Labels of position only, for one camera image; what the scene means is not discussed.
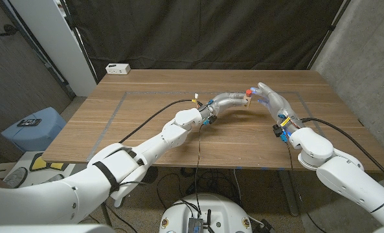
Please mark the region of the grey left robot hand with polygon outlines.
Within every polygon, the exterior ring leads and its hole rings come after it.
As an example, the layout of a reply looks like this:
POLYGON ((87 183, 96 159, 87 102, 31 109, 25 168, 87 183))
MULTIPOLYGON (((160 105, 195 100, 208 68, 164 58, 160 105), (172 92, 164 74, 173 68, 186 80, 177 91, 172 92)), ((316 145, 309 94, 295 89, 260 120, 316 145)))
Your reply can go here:
POLYGON ((212 100, 208 102, 207 105, 203 106, 199 110, 202 118, 208 118, 213 115, 218 116, 224 110, 230 107, 243 106, 248 103, 244 98, 244 93, 222 93, 215 96, 212 100))

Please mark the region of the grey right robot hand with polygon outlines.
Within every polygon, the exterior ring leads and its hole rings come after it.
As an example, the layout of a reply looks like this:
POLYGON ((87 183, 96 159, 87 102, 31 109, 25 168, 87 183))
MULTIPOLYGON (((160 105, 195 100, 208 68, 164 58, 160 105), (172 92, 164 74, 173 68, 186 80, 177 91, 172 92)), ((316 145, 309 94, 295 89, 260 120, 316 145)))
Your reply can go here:
POLYGON ((292 133, 305 127, 301 119, 292 110, 289 102, 266 84, 259 82, 258 87, 251 87, 250 90, 253 94, 260 96, 258 102, 268 109, 278 125, 281 125, 281 123, 289 118, 284 126, 289 132, 292 133))

